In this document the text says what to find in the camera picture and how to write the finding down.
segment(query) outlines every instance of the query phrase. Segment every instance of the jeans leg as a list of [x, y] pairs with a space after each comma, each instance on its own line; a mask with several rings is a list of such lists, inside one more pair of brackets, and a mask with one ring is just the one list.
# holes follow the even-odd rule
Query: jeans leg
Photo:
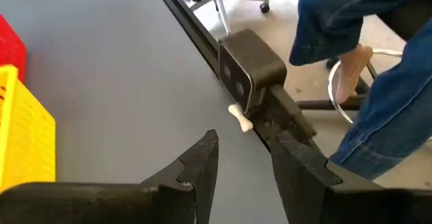
[[363, 17], [407, 0], [299, 0], [290, 63], [304, 65], [346, 53], [358, 44]]
[[402, 61], [379, 75], [330, 160], [375, 179], [432, 136], [432, 20], [405, 46]]

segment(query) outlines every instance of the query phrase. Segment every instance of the yellow plastic crate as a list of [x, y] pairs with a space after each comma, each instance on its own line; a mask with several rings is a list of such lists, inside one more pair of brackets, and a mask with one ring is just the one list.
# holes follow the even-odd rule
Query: yellow plastic crate
[[18, 80], [0, 67], [0, 192], [30, 181], [55, 181], [55, 120]]

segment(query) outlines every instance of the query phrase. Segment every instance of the bare foot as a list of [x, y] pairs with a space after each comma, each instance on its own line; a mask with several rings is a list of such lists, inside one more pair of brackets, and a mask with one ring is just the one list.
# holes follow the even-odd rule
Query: bare foot
[[360, 73], [371, 60], [373, 50], [369, 46], [358, 45], [354, 50], [340, 56], [339, 81], [336, 89], [336, 102], [343, 103], [354, 92]]

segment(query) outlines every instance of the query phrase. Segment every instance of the white clip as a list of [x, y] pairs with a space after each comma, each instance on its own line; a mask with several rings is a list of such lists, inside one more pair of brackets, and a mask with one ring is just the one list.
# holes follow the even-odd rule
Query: white clip
[[243, 133], [248, 132], [249, 130], [254, 128], [254, 124], [247, 119], [243, 113], [239, 104], [230, 105], [228, 107], [228, 111], [237, 118], [240, 123], [240, 127], [242, 128]]

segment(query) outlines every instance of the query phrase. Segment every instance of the red plastic crate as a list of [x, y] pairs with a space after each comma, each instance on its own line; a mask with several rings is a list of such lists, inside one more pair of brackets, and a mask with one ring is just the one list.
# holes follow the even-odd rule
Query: red plastic crate
[[26, 77], [26, 46], [0, 14], [0, 65], [7, 64], [18, 68], [18, 78], [24, 83]]

